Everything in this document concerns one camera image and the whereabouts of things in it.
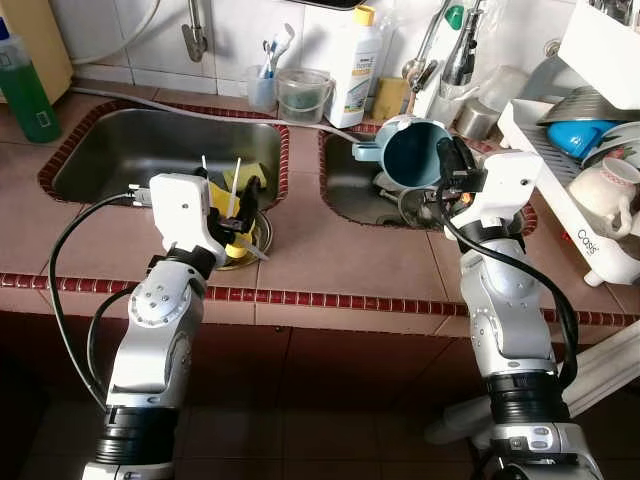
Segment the dark floor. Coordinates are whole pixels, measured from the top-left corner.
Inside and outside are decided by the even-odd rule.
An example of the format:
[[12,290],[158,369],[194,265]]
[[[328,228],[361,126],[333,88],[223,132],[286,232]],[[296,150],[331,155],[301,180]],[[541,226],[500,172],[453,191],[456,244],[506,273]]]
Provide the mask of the dark floor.
[[[640,478],[640,397],[618,392],[578,419],[606,480]],[[176,479],[466,480],[465,443],[434,447],[425,419],[393,413],[184,410]],[[54,402],[21,480],[80,479],[101,418],[91,403]]]

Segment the yellow sponge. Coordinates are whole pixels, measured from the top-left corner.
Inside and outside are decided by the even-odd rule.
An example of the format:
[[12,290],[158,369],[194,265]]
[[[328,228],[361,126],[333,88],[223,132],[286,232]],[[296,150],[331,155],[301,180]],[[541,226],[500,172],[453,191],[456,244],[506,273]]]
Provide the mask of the yellow sponge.
[[[233,188],[233,176],[235,175],[235,168],[232,170],[225,170],[222,172],[224,176],[224,182],[227,184],[227,188],[231,190]],[[260,179],[260,188],[267,187],[267,177],[264,175],[262,165],[259,163],[251,163],[249,165],[241,165],[238,170],[238,191],[242,191],[246,188],[249,179],[253,176],[257,176]]]
[[[220,213],[225,214],[227,211],[227,207],[229,206],[229,199],[231,198],[231,194],[226,190],[218,187],[215,183],[209,182],[209,195],[211,197],[211,206],[217,208]],[[236,215],[238,213],[238,210],[240,210],[240,199],[236,197],[233,205],[233,214]],[[253,227],[255,227],[255,222],[253,223],[249,233],[236,233],[236,238],[242,237],[247,242],[251,243],[251,241],[253,240],[253,237],[251,236]],[[236,243],[227,245],[225,247],[225,251],[231,258],[242,258],[247,254],[247,249]]]

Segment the stainless steel sink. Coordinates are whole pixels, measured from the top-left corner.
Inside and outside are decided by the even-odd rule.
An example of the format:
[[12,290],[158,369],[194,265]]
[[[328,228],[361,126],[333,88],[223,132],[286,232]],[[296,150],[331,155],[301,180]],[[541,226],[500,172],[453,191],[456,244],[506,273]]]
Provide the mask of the stainless steel sink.
[[[360,135],[362,140],[372,140],[372,135]],[[331,208],[345,218],[368,225],[392,225],[410,227],[401,217],[397,204],[380,196],[380,189],[373,184],[374,177],[382,169],[375,162],[358,162],[351,154],[351,143],[337,135],[325,138],[324,190],[325,200]],[[434,220],[427,230],[442,231],[437,221],[439,213],[434,202],[427,204]],[[525,227],[522,213],[514,217],[509,230],[519,233]]]
[[158,173],[193,173],[206,155],[211,180],[225,187],[222,172],[260,163],[267,178],[260,208],[278,195],[280,134],[265,124],[226,123],[175,113],[128,108],[96,121],[53,180],[63,200],[93,203],[146,186]]

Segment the faucet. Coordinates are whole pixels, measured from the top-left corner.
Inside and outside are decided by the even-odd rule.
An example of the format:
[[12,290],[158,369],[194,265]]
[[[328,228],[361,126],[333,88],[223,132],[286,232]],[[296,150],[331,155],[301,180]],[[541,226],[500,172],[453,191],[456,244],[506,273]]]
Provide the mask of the faucet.
[[467,85],[471,81],[475,68],[476,32],[478,22],[483,11],[478,7],[481,0],[476,0],[472,10],[467,13],[467,19],[462,29],[462,34],[458,37],[453,53],[449,57],[442,72],[442,81],[449,85]]
[[202,60],[204,52],[207,51],[207,39],[202,33],[200,25],[200,17],[198,15],[198,0],[187,0],[189,4],[189,16],[191,17],[191,25],[182,24],[182,36],[184,43],[187,44],[187,52],[189,58],[193,62]]
[[426,83],[429,81],[429,77],[431,77],[438,66],[438,62],[435,60],[427,65],[426,58],[429,50],[431,49],[431,45],[433,44],[438,27],[440,26],[450,4],[451,0],[444,0],[442,2],[442,5],[429,22],[427,31],[424,34],[422,43],[420,44],[418,54],[402,67],[402,78],[409,83],[409,87],[413,93],[418,93],[424,88]]

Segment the green bottle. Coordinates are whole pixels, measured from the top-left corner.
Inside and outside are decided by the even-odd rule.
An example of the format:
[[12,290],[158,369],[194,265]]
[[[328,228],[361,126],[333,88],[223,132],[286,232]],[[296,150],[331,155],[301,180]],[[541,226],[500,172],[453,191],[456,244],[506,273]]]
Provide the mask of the green bottle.
[[46,143],[60,136],[47,94],[22,42],[0,17],[0,89],[30,142]]

